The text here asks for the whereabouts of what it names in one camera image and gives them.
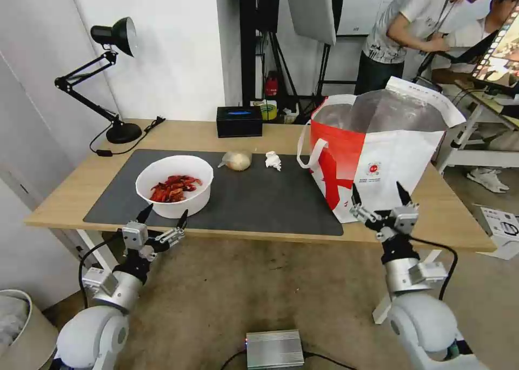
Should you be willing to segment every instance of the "white shoe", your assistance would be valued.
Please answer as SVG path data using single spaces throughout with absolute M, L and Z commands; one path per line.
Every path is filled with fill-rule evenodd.
M 478 184 L 483 185 L 489 191 L 494 193 L 504 193 L 510 188 L 499 181 L 497 174 L 501 171 L 499 169 L 489 169 L 486 167 L 477 167 L 470 173 L 467 173 L 467 178 Z

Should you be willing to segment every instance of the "red and white bag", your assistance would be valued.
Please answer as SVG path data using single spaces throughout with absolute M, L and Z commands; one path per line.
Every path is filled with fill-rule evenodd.
M 396 182 L 412 193 L 445 130 L 464 121 L 442 94 L 392 77 L 382 91 L 328 97 L 301 132 L 297 161 L 310 169 L 337 219 L 349 223 L 356 221 L 349 212 L 353 182 L 368 209 L 398 206 Z

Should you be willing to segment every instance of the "crayfish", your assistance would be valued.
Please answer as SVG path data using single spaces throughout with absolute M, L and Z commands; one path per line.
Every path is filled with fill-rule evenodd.
M 184 192 L 196 190 L 194 183 L 202 185 L 202 181 L 195 177 L 169 176 L 164 183 L 158 183 L 151 188 L 153 194 L 150 200 L 157 203 L 177 203 L 183 201 L 185 200 Z

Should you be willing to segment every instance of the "black pants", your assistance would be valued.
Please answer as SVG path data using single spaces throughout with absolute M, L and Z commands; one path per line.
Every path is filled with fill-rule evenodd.
M 402 78 L 403 73 L 403 62 L 384 64 L 372 60 L 364 52 L 361 52 L 355 94 L 361 95 L 366 92 L 384 89 L 391 76 Z

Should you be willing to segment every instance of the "desk lamp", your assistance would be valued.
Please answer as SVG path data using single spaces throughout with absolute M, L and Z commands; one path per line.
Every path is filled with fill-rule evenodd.
M 110 66 L 115 65 L 118 53 L 112 49 L 112 46 L 116 46 L 119 50 L 130 57 L 135 57 L 138 46 L 134 23 L 130 17 L 126 17 L 118 20 L 112 27 L 95 25 L 90 29 L 90 35 L 96 43 L 102 45 L 107 51 L 66 76 L 56 78 L 54 83 L 56 84 L 56 88 L 71 95 L 76 100 L 93 109 L 99 115 L 108 119 L 112 123 L 111 128 L 107 131 L 107 140 L 110 143 L 120 144 L 131 142 L 142 134 L 142 130 L 138 125 L 123 122 L 119 119 L 118 114 L 109 111 L 80 95 L 74 90 L 74 86 L 102 72 Z M 93 72 L 81 73 L 89 66 L 92 66 L 104 59 L 107 60 L 108 64 L 101 66 Z

